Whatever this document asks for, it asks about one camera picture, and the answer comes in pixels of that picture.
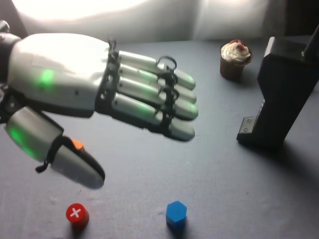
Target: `cupcake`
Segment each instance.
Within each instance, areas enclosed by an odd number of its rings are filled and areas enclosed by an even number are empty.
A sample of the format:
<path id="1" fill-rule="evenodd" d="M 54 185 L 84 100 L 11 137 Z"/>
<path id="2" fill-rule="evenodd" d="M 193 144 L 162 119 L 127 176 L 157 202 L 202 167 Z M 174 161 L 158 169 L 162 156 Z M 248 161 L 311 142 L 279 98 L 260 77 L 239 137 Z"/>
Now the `cupcake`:
<path id="1" fill-rule="evenodd" d="M 222 45 L 220 54 L 220 74 L 231 81 L 240 80 L 244 67 L 253 58 L 252 52 L 241 40 Z"/>

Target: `red button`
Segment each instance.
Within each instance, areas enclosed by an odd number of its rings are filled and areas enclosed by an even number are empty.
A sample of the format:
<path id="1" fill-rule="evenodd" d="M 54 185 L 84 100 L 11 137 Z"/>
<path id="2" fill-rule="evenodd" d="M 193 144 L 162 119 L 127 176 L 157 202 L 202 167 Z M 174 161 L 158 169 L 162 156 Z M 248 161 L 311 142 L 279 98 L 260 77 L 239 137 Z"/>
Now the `red button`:
<path id="1" fill-rule="evenodd" d="M 89 222 L 89 213 L 82 204 L 75 203 L 66 210 L 66 218 L 77 227 L 83 227 Z"/>

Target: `whipped cream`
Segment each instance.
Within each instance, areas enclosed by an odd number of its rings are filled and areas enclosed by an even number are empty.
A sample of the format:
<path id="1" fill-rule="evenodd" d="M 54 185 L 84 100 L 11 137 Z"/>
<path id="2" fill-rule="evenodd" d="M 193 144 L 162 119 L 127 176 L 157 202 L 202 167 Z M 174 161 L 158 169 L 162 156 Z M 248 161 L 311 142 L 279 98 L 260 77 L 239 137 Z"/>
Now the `whipped cream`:
<path id="1" fill-rule="evenodd" d="M 243 46 L 245 49 L 241 51 L 237 48 L 239 43 L 227 43 L 221 48 L 221 56 L 228 62 L 243 63 L 250 57 L 250 53 L 247 46 Z"/>

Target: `robotic hand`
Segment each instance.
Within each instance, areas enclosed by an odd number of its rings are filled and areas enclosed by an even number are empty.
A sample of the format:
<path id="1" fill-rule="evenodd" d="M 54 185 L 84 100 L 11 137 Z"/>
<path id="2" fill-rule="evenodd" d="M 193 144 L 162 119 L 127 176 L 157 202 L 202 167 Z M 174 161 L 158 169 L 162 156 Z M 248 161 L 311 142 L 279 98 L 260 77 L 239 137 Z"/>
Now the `robotic hand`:
<path id="1" fill-rule="evenodd" d="M 42 111 L 89 118 L 94 111 L 189 141 L 197 117 L 192 77 L 170 57 L 116 51 L 85 35 L 35 34 L 21 40 L 0 21 L 0 123 L 29 156 L 89 188 L 104 184 L 99 163 Z M 161 60 L 168 59 L 171 68 Z"/>

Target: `blue object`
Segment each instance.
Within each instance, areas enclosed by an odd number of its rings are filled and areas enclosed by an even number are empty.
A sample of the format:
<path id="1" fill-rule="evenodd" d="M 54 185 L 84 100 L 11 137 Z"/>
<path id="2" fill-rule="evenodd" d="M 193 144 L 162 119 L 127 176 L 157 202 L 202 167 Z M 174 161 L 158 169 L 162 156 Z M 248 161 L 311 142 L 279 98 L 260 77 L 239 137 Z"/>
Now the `blue object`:
<path id="1" fill-rule="evenodd" d="M 180 201 L 168 204 L 166 209 L 166 223 L 172 229 L 182 229 L 186 223 L 187 207 Z"/>

